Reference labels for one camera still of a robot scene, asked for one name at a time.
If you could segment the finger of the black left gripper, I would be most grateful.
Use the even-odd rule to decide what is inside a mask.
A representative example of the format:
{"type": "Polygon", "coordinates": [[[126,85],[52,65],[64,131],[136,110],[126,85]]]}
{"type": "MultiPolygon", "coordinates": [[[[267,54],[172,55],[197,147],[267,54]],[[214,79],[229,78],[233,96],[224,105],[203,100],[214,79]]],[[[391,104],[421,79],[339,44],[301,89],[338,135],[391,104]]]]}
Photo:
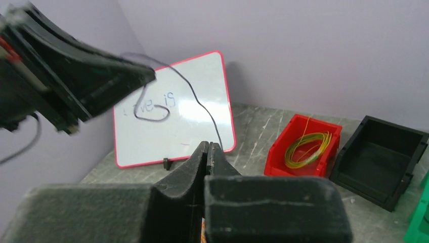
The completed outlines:
{"type": "Polygon", "coordinates": [[[8,7],[3,30],[37,66],[33,73],[83,122],[155,79],[151,67],[75,39],[31,3],[8,7]]]}

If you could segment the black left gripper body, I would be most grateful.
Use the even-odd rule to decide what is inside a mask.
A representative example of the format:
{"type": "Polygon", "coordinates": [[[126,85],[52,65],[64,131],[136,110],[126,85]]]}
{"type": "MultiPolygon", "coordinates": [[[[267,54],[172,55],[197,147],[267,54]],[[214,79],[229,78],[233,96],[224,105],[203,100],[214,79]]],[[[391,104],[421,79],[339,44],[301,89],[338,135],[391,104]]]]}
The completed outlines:
{"type": "Polygon", "coordinates": [[[20,48],[5,30],[1,31],[1,128],[13,132],[27,116],[39,112],[57,131],[77,133],[78,117],[33,73],[37,66],[20,48]]]}

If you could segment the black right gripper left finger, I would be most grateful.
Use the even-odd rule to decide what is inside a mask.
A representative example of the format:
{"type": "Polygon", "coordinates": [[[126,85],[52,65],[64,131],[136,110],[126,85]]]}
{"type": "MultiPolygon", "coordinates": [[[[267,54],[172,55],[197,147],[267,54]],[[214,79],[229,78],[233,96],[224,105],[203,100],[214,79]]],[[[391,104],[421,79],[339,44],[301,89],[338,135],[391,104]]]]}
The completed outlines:
{"type": "Polygon", "coordinates": [[[155,184],[31,190],[1,242],[200,242],[208,142],[155,184]]]}

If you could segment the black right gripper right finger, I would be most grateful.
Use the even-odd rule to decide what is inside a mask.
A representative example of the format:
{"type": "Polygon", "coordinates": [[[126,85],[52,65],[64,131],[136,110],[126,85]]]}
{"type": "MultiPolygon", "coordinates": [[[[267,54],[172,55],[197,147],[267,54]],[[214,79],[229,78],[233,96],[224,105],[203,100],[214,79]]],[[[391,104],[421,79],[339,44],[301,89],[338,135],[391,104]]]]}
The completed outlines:
{"type": "Polygon", "coordinates": [[[322,177],[241,175],[211,142],[204,179],[208,242],[352,242],[339,191],[322,177]]]}

